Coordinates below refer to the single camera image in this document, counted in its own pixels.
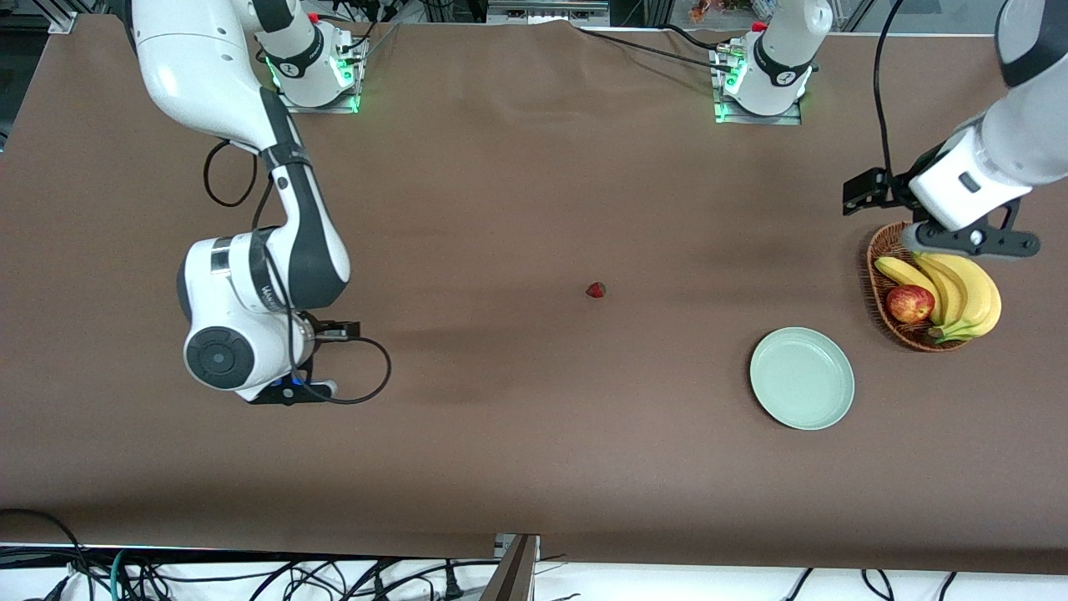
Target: banana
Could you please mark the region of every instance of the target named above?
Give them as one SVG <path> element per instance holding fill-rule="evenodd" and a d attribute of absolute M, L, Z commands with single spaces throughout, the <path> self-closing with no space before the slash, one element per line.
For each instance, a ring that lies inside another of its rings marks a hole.
<path fill-rule="evenodd" d="M 948 273 L 943 272 L 939 266 L 928 262 L 922 253 L 916 252 L 913 257 L 920 268 L 930 278 L 934 287 L 938 288 L 940 303 L 931 314 L 931 323 L 938 327 L 947 327 L 960 321 L 967 300 L 964 288 Z"/>
<path fill-rule="evenodd" d="M 943 338 L 957 331 L 974 329 L 985 323 L 993 306 L 993 296 L 998 290 L 990 275 L 974 260 L 955 254 L 920 253 L 916 260 L 921 266 L 930 266 L 963 290 L 963 306 L 960 315 L 946 313 L 942 325 Z"/>
<path fill-rule="evenodd" d="M 920 269 L 901 260 L 897 256 L 880 256 L 875 259 L 875 267 L 888 278 L 894 280 L 899 285 L 918 285 L 931 292 L 934 297 L 934 310 L 931 315 L 938 315 L 939 306 L 942 304 L 938 287 L 930 278 L 920 272 Z"/>
<path fill-rule="evenodd" d="M 971 341 L 973 338 L 978 338 L 980 336 L 986 336 L 991 330 L 998 326 L 998 320 L 1001 319 L 1001 294 L 994 294 L 990 303 L 990 314 L 987 319 L 983 320 L 983 323 L 976 325 L 970 328 L 961 328 L 957 331 L 951 331 L 948 334 L 942 332 L 940 329 L 932 329 L 930 333 L 931 336 L 937 338 L 938 344 L 945 343 L 946 341 Z"/>

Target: light green plate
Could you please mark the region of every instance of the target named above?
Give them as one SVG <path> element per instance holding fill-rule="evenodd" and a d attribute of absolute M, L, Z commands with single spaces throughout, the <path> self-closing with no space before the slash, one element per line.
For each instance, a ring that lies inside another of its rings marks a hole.
<path fill-rule="evenodd" d="M 771 417 L 798 430 L 833 426 L 853 404 L 853 368 L 846 354 L 806 328 L 764 337 L 753 351 L 749 379 Z"/>

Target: red apple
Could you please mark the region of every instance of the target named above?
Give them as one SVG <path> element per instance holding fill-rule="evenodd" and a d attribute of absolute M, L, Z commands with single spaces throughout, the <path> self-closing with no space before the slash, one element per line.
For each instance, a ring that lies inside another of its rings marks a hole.
<path fill-rule="evenodd" d="M 918 285 L 899 285 L 886 295 L 886 307 L 901 323 L 920 323 L 934 310 L 934 295 Z"/>

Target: wicker basket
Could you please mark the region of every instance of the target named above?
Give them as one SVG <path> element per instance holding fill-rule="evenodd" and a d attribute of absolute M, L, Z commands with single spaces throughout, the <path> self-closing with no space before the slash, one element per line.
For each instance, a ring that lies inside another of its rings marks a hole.
<path fill-rule="evenodd" d="M 899 323 L 893 316 L 890 315 L 890 311 L 886 310 L 886 294 L 889 294 L 890 290 L 897 285 L 897 283 L 882 274 L 879 269 L 875 267 L 875 259 L 889 254 L 918 268 L 916 262 L 912 258 L 912 253 L 906 250 L 900 242 L 901 231 L 908 225 L 908 221 L 891 223 L 876 232 L 875 236 L 871 237 L 871 241 L 868 242 L 866 260 L 864 263 L 864 266 L 867 269 L 867 279 L 870 284 L 867 295 L 868 300 L 874 306 L 875 312 L 879 314 L 883 326 L 886 327 L 894 338 L 899 341 L 909 349 L 912 349 L 913 351 L 925 351 L 928 353 L 943 353 L 945 351 L 959 349 L 967 345 L 968 342 L 949 341 L 941 345 L 936 345 L 934 339 L 927 334 L 927 330 L 931 328 L 930 322 L 925 321 L 917 325 Z"/>

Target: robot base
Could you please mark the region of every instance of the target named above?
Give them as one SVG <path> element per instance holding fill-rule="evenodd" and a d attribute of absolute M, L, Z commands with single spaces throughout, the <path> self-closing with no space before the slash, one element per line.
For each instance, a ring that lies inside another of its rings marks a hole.
<path fill-rule="evenodd" d="M 341 33 L 340 42 L 342 45 L 349 45 L 352 43 L 352 34 L 344 29 L 339 30 Z M 289 109 L 289 112 L 325 112 L 331 114 L 349 114 L 354 112 L 360 112 L 360 94 L 363 91 L 363 79 L 367 70 L 367 50 L 371 47 L 371 41 L 364 39 L 358 46 L 339 56 L 339 61 L 351 62 L 352 64 L 341 64 L 339 63 L 337 69 L 341 76 L 346 79 L 352 80 L 352 85 L 344 90 L 341 95 L 333 99 L 333 101 L 327 102 L 320 107 L 305 107 L 300 106 L 289 98 L 286 97 L 285 92 L 282 90 L 281 85 L 278 83 L 278 77 L 273 77 L 272 80 L 274 88 L 279 91 L 279 97 L 282 98 L 282 102 L 285 108 Z"/>
<path fill-rule="evenodd" d="M 731 73 L 712 69 L 712 99 L 716 104 L 717 123 L 752 123 L 758 125 L 801 125 L 801 104 L 795 100 L 790 108 L 773 116 L 753 114 L 741 108 L 738 100 L 724 92 L 733 77 L 737 77 L 739 63 L 745 54 L 741 37 L 732 38 L 708 51 L 708 62 L 732 67 Z"/>

